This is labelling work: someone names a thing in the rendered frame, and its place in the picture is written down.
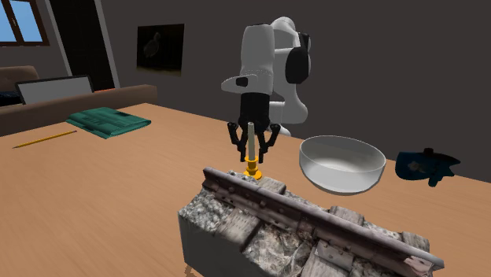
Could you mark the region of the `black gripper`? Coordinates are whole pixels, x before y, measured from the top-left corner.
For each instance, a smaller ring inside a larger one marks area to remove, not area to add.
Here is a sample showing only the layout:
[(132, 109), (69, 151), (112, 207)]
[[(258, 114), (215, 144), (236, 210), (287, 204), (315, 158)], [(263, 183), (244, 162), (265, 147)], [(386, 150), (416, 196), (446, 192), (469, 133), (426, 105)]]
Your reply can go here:
[[(240, 103), (240, 115), (238, 118), (238, 124), (242, 128), (241, 138), (238, 138), (237, 129), (238, 125), (233, 122), (227, 123), (227, 129), (231, 138), (231, 143), (237, 146), (237, 150), (240, 152), (240, 161), (244, 162), (246, 158), (246, 143), (248, 140), (247, 126), (248, 122), (254, 124), (255, 133), (258, 137), (260, 145), (258, 163), (262, 164), (264, 161), (264, 154), (268, 151), (270, 146), (275, 144), (275, 141), (279, 135), (281, 127), (279, 124), (270, 125), (269, 117), (269, 102), (270, 95), (257, 92), (248, 92), (241, 95)], [(271, 136), (266, 142), (264, 137), (265, 130), (269, 127), (271, 129)]]

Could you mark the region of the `white candle in yellow holder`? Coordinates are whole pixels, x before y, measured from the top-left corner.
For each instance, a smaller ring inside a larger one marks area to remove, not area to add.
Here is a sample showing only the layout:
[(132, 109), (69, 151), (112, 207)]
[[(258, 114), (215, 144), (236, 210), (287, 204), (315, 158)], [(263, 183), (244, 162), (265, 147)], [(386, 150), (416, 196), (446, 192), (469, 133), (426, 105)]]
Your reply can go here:
[(258, 169), (257, 163), (258, 158), (255, 153), (255, 133), (254, 133), (254, 123), (248, 122), (247, 126), (247, 157), (245, 158), (245, 162), (247, 163), (246, 169), (244, 171), (244, 175), (250, 176), (256, 180), (262, 178), (262, 172)]

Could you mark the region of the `white bowl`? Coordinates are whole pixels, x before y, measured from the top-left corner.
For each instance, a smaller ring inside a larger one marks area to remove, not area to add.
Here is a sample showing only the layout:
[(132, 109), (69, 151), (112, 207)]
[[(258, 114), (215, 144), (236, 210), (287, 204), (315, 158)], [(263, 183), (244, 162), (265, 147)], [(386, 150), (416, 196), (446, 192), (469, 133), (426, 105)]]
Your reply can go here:
[(376, 147), (354, 138), (318, 135), (300, 144), (299, 165), (304, 176), (321, 190), (354, 195), (379, 182), (386, 157)]

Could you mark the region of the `green folded newspaper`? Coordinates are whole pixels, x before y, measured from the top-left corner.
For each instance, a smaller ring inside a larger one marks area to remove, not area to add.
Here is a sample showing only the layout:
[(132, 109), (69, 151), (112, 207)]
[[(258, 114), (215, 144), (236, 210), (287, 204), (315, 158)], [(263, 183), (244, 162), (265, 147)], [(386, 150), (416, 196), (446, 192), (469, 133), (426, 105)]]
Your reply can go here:
[(122, 135), (151, 124), (151, 120), (108, 107), (73, 113), (68, 116), (66, 122), (104, 139)]

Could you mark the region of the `brown sofa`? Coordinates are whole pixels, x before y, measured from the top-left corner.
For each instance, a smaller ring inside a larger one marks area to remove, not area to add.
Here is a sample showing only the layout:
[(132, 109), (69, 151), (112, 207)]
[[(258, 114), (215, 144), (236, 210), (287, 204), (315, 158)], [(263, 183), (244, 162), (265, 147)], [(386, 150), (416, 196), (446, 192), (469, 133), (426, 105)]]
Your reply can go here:
[[(144, 84), (95, 92), (89, 76), (84, 78), (87, 80), (87, 93), (75, 96), (69, 93), (82, 86), (75, 76), (41, 79), (32, 65), (1, 67), (0, 93), (17, 92), (20, 104), (0, 106), (0, 137), (57, 124), (67, 120), (71, 114), (87, 109), (122, 109), (142, 103), (157, 104), (155, 86)], [(22, 85), (44, 86), (51, 81), (64, 83), (62, 98), (31, 104), (26, 102), (25, 93), (20, 89)]]

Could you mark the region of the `yellow pencil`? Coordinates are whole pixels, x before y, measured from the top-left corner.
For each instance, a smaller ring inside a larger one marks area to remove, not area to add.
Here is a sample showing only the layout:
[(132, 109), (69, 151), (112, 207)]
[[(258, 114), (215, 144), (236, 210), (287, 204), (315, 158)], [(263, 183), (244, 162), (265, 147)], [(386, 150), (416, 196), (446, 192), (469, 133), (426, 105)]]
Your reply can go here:
[(60, 138), (62, 136), (74, 134), (76, 132), (77, 132), (77, 130), (66, 131), (66, 132), (63, 132), (63, 133), (60, 133), (60, 134), (57, 134), (57, 135), (51, 135), (51, 136), (48, 136), (48, 137), (45, 137), (45, 138), (36, 139), (34, 141), (25, 142), (25, 143), (22, 143), (20, 145), (14, 146), (13, 149), (18, 149), (18, 148), (22, 148), (22, 147), (25, 147), (25, 146), (30, 146), (30, 145), (33, 145), (33, 144), (36, 144), (36, 143), (39, 143), (39, 142), (45, 142), (45, 141), (48, 141), (48, 140), (51, 140), (51, 139)]

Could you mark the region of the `grey rail track block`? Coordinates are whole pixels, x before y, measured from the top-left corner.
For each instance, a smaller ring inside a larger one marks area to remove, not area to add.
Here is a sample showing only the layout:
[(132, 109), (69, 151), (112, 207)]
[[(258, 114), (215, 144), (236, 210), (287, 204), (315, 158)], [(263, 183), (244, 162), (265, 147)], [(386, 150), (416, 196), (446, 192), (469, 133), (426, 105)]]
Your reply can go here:
[(185, 262), (203, 277), (433, 277), (426, 238), (324, 209), (275, 179), (204, 168), (178, 212)]

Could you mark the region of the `dark wall picture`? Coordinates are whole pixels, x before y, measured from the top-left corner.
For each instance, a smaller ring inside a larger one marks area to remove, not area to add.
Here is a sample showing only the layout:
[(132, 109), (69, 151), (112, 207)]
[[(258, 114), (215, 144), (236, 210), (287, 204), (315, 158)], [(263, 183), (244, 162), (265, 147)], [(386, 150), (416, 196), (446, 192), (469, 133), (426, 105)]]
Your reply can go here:
[(181, 76), (184, 30), (185, 24), (138, 26), (136, 68)]

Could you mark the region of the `dark doorway with white frame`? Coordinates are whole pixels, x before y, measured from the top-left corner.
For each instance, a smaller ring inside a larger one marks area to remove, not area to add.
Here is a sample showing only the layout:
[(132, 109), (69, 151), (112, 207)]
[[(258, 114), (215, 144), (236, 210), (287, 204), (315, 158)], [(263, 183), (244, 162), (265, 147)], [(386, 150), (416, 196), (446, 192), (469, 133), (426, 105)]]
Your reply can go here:
[(94, 90), (116, 85), (95, 0), (48, 0), (73, 76), (86, 75)]

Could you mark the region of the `window with brown frame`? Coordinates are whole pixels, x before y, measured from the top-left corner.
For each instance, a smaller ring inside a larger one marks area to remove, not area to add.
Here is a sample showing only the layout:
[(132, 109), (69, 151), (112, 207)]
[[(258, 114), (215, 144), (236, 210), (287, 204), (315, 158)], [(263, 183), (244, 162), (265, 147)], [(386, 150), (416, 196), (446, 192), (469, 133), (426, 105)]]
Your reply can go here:
[(49, 46), (36, 0), (0, 0), (0, 46)]

